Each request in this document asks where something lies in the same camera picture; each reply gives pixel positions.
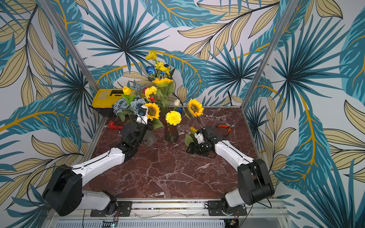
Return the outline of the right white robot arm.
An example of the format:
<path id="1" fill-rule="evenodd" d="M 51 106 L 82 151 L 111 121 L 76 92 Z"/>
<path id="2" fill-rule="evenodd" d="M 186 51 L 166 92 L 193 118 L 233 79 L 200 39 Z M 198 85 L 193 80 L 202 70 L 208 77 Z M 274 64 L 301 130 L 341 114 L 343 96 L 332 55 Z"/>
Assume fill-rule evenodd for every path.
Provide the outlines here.
<path id="1" fill-rule="evenodd" d="M 228 140 L 217 135 L 211 126 L 193 133 L 192 138 L 187 153 L 208 156 L 214 152 L 237 172 L 238 188 L 225 194 L 222 200 L 227 208 L 253 205 L 274 195 L 275 189 L 264 160 L 245 155 Z"/>

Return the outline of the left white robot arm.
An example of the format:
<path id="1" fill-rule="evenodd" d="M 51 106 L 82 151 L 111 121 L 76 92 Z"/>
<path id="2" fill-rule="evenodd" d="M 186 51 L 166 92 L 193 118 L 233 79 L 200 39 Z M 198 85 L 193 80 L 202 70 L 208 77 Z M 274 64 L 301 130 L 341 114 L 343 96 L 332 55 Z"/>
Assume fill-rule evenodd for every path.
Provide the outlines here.
<path id="1" fill-rule="evenodd" d="M 146 123 L 127 123 L 117 147 L 81 164 L 57 167 L 42 194 L 43 199 L 60 216 L 77 210 L 95 210 L 114 216 L 119 205 L 113 195 L 107 191 L 86 191 L 83 187 L 98 175 L 133 158 L 148 127 Z"/>

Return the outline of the yellow marigold flower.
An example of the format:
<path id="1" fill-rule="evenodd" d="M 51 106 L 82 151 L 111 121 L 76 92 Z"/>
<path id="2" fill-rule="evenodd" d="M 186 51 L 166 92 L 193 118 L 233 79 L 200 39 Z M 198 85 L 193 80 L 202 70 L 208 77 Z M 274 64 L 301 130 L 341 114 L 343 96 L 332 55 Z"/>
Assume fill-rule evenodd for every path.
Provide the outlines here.
<path id="1" fill-rule="evenodd" d="M 165 120 L 169 125 L 176 126 L 180 124 L 182 117 L 181 114 L 177 111 L 170 111 L 166 114 Z"/>

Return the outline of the yellow sunflower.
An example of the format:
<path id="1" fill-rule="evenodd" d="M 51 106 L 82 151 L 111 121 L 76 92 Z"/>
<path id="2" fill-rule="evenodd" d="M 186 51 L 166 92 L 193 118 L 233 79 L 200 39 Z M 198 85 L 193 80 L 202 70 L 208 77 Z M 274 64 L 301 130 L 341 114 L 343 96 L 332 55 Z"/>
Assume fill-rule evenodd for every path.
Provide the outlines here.
<path id="1" fill-rule="evenodd" d="M 196 143 L 197 139 L 195 137 L 195 134 L 198 132 L 198 130 L 194 127 L 190 128 L 190 133 L 185 135 L 184 143 L 187 147 L 189 147 L 190 143 Z"/>
<path id="2" fill-rule="evenodd" d="M 152 129 L 158 129 L 163 127 L 162 122 L 160 121 L 160 107 L 155 103 L 146 103 L 144 104 L 147 107 L 147 119 L 152 125 Z"/>

